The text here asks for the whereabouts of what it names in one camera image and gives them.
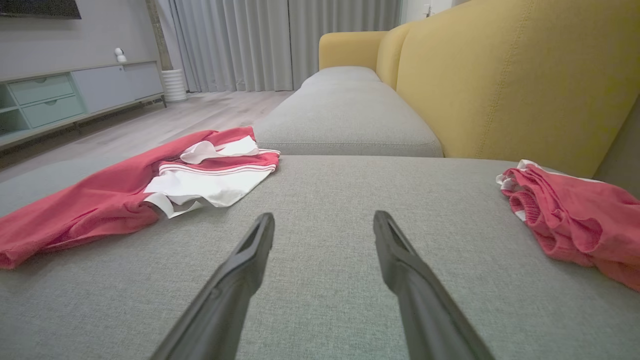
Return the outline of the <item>yellow sofa backrest frame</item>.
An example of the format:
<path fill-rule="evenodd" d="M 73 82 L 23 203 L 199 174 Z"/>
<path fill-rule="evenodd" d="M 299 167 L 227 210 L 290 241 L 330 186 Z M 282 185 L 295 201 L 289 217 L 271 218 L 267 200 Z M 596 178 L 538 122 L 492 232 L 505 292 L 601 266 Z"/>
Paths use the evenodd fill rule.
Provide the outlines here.
<path fill-rule="evenodd" d="M 469 0 L 322 35 L 318 67 L 343 66 L 375 71 L 447 158 L 591 178 L 640 95 L 640 0 Z"/>

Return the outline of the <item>red shirt with white panel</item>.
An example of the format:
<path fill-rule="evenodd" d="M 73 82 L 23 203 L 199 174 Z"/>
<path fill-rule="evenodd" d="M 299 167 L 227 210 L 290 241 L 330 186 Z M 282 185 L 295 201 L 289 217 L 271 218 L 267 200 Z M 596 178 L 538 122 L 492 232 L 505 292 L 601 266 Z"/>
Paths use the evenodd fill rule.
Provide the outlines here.
<path fill-rule="evenodd" d="M 228 208 L 277 170 L 252 127 L 205 130 L 156 146 L 0 218 L 0 269 L 206 205 Z"/>

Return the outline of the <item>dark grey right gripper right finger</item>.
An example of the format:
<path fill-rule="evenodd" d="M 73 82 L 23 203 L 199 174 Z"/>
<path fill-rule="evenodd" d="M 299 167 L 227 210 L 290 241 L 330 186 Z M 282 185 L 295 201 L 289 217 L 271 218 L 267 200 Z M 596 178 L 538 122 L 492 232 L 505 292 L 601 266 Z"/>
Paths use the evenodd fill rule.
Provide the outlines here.
<path fill-rule="evenodd" d="M 398 300 L 410 360 L 495 360 L 393 217 L 377 210 L 373 230 L 382 279 Z"/>

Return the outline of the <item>large grey sofa chaise cushion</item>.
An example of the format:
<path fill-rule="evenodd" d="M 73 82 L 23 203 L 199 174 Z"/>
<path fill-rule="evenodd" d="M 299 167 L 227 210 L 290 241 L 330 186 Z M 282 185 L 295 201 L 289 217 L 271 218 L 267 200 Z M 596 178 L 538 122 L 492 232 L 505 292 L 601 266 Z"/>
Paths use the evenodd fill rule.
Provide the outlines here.
<path fill-rule="evenodd" d="M 548 258 L 486 159 L 283 155 L 228 208 L 0 269 L 0 360 L 148 360 L 259 214 L 275 233 L 238 360 L 409 358 L 373 219 L 389 212 L 496 359 L 640 360 L 640 293 Z"/>

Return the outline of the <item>white ribbed plant pot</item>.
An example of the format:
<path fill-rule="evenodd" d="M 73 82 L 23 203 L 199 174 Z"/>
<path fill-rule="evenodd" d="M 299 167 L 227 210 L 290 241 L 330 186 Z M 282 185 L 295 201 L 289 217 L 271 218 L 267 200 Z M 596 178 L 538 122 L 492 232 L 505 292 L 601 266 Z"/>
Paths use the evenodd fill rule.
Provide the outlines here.
<path fill-rule="evenodd" d="M 164 100 L 167 103 L 180 103 L 188 100 L 185 75 L 182 69 L 162 70 Z"/>

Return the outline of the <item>grey green TV cabinet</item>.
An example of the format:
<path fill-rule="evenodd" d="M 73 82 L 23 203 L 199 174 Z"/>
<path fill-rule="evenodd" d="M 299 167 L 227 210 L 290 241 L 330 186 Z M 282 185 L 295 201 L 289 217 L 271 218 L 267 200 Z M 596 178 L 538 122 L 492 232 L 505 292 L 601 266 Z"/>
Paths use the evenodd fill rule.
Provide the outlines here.
<path fill-rule="evenodd" d="M 156 61 L 0 79 L 0 151 L 135 105 L 166 104 Z"/>

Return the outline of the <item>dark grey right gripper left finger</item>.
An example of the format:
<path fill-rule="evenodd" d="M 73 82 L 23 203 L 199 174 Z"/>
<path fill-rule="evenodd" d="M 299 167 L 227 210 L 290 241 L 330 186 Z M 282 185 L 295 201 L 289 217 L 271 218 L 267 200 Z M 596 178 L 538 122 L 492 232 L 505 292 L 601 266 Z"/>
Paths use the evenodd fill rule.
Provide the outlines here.
<path fill-rule="evenodd" d="M 152 360 L 235 360 L 251 298 L 260 289 L 275 219 L 260 214 L 174 324 Z"/>

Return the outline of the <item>grey pleated curtain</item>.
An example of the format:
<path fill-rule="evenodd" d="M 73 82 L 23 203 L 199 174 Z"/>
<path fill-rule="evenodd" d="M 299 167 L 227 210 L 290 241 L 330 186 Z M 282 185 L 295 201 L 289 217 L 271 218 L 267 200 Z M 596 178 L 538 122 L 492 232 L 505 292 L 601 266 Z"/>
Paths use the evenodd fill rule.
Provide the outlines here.
<path fill-rule="evenodd" d="M 388 31 L 402 0 L 157 0 L 189 92 L 295 91 L 335 32 Z"/>

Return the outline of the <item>red shorts with white trim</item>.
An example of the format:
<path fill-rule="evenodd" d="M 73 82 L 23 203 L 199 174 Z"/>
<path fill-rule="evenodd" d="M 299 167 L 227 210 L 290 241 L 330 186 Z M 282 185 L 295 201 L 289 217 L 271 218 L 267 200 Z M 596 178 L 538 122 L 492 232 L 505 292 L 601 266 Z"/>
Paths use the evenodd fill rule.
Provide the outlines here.
<path fill-rule="evenodd" d="M 640 199 L 610 183 L 526 159 L 496 183 L 549 258 L 597 268 L 640 293 Z"/>

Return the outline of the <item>grey sofa seat cushion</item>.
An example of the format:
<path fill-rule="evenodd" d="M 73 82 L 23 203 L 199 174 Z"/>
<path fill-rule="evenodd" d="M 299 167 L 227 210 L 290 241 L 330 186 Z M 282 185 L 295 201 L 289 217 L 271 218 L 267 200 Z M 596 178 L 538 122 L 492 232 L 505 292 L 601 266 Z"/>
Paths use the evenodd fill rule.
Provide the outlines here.
<path fill-rule="evenodd" d="M 374 70 L 322 69 L 253 126 L 258 145 L 298 156 L 443 156 L 427 123 Z"/>

